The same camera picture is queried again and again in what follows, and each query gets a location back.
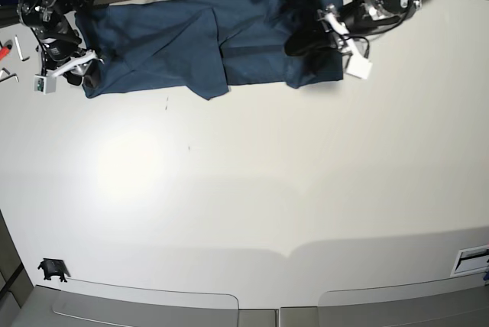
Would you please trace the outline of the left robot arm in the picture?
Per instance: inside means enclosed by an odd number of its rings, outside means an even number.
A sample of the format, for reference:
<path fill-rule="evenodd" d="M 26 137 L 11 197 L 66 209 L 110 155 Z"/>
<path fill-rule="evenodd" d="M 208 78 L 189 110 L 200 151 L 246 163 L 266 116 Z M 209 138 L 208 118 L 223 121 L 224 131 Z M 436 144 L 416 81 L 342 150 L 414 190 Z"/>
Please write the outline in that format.
<path fill-rule="evenodd" d="M 398 28 L 422 6 L 422 0 L 351 0 L 342 6 L 332 3 L 317 9 L 313 19 L 285 43 L 292 57 L 313 51 L 337 50 L 353 54 L 356 41 L 366 43 L 362 56 L 370 51 L 369 37 Z"/>

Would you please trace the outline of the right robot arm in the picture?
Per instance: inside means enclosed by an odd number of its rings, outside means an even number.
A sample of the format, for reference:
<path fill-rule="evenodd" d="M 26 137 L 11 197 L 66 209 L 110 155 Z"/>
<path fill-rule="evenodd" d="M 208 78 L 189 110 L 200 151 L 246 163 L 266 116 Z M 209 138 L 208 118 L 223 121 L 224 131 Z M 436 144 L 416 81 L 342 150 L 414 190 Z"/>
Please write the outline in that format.
<path fill-rule="evenodd" d="M 71 11 L 84 13 L 94 0 L 19 0 L 20 22 L 35 36 L 40 72 L 34 76 L 34 89 L 43 94 L 56 90 L 57 78 L 73 86 L 94 89 L 100 83 L 96 51 L 82 47 L 83 39 L 66 18 Z"/>

